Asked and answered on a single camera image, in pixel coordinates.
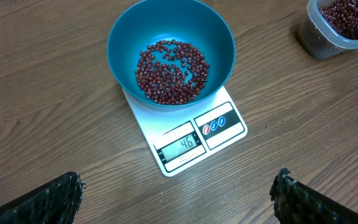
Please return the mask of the red beans in container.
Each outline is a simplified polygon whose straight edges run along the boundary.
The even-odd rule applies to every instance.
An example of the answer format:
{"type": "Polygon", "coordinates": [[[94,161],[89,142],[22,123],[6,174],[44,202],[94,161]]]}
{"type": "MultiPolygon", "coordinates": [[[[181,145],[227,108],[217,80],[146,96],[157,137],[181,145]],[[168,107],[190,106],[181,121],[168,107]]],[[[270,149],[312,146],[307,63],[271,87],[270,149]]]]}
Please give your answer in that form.
{"type": "Polygon", "coordinates": [[[358,40],[358,0],[335,0],[319,12],[338,34],[358,40]]]}

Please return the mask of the white kitchen scale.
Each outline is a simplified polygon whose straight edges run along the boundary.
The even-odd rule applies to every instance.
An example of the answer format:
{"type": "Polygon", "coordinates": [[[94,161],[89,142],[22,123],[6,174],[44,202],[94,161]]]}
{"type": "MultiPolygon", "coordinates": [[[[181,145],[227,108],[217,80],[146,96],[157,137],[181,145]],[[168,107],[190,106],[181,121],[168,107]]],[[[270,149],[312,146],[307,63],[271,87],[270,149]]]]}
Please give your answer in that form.
{"type": "Polygon", "coordinates": [[[162,174],[173,177],[234,144],[248,129],[224,87],[190,106],[167,108],[124,96],[162,174]]]}

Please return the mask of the blue bowl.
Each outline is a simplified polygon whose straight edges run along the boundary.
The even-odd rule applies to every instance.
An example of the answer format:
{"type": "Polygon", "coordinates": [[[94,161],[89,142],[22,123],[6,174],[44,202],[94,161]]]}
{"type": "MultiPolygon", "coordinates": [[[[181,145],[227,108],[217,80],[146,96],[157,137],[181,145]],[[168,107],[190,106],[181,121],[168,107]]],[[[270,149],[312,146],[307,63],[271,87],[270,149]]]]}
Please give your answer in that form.
{"type": "Polygon", "coordinates": [[[135,61],[146,46],[174,39],[195,44],[212,68],[206,89],[194,100],[213,96],[229,79],[236,61],[236,44],[226,21],[211,7],[195,0],[145,0],[123,12],[107,42],[114,78],[132,97],[152,104],[135,80],[135,61]]]}

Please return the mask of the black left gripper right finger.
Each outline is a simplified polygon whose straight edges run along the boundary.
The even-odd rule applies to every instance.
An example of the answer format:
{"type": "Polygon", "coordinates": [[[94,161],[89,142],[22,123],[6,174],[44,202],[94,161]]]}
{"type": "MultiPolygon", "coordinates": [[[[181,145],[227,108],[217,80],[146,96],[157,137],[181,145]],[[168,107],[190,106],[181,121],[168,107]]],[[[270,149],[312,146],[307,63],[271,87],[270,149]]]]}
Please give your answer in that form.
{"type": "Polygon", "coordinates": [[[289,176],[283,168],[270,189],[274,215],[281,224],[358,224],[358,213],[289,176]]]}

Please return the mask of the red beans in bowl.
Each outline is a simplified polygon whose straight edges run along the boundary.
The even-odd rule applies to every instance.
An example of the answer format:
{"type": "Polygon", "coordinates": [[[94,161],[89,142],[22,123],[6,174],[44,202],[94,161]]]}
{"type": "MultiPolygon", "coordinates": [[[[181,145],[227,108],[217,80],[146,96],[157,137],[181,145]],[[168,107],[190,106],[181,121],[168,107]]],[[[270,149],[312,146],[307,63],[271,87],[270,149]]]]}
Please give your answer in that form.
{"type": "Polygon", "coordinates": [[[191,43],[159,40],[139,52],[135,78],[147,99],[184,105],[206,87],[210,68],[204,53],[191,43]]]}

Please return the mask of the clear plastic container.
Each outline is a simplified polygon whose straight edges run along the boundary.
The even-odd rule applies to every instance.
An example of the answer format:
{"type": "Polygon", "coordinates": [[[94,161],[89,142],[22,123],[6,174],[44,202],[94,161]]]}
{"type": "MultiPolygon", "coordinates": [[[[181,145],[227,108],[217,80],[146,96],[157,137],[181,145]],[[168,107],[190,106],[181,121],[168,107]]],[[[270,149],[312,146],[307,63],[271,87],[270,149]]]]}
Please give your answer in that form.
{"type": "Polygon", "coordinates": [[[358,49],[358,40],[338,34],[324,19],[319,8],[335,0],[310,0],[307,15],[298,28],[298,40],[314,58],[326,59],[347,50],[358,49]]]}

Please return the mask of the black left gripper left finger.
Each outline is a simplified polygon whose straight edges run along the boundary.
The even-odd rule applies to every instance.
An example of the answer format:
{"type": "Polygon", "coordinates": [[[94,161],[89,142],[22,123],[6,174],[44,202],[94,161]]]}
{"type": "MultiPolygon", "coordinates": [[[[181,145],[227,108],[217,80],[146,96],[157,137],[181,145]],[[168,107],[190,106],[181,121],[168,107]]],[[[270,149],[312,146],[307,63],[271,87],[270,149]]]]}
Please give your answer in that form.
{"type": "Polygon", "coordinates": [[[0,206],[0,224],[72,224],[86,183],[67,172],[0,206]]]}

